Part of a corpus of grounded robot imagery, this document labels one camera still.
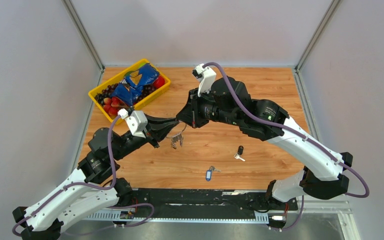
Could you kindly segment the large metal keyring with keys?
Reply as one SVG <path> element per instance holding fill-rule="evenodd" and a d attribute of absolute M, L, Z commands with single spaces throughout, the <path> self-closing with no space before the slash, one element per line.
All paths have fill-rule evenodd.
<path fill-rule="evenodd" d="M 172 149 L 176 150 L 178 147 L 183 146 L 183 141 L 184 141 L 183 133 L 186 130 L 187 126 L 188 125 L 184 123 L 181 130 L 173 133 L 172 135 L 165 137 L 166 139 L 170 139 L 170 147 Z"/>

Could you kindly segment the key with blue tag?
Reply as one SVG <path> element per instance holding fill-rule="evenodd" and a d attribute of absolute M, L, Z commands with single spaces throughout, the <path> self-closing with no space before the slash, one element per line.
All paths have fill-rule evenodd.
<path fill-rule="evenodd" d="M 206 174 L 205 174 L 205 180 L 207 182 L 211 181 L 214 172 L 220 173 L 221 170 L 215 168 L 214 166 L 210 166 L 209 169 L 206 171 Z"/>

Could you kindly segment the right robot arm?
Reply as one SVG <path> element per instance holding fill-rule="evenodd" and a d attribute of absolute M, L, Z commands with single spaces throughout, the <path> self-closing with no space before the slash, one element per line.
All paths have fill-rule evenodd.
<path fill-rule="evenodd" d="M 311 144 L 314 138 L 286 110 L 268 99 L 252 99 L 243 82 L 232 77 L 228 80 L 240 102 L 251 114 L 271 123 L 291 127 L 304 136 L 257 122 L 247 116 L 235 102 L 223 78 L 213 83 L 209 93 L 199 95 L 198 88 L 190 90 L 187 103 L 176 119 L 192 128 L 201 128 L 210 121 L 237 126 L 243 134 L 267 141 L 303 163 L 304 168 L 295 175 L 270 182 L 265 195 L 270 208 L 278 209 L 290 199 L 302 195 L 329 200 L 348 191 L 350 180 L 343 175 L 345 168 Z"/>

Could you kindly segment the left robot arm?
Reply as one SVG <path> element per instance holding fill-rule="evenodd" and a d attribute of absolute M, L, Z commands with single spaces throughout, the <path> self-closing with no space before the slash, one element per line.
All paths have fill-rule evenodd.
<path fill-rule="evenodd" d="M 161 118 L 141 110 L 121 110 L 126 133 L 112 127 L 98 129 L 88 145 L 90 152 L 71 174 L 43 199 L 13 212 L 12 233 L 24 240 L 56 240 L 73 224 L 105 208 L 133 208 L 132 187 L 117 177 L 117 161 L 146 144 L 158 148 L 169 132 L 179 124 L 174 117 Z"/>

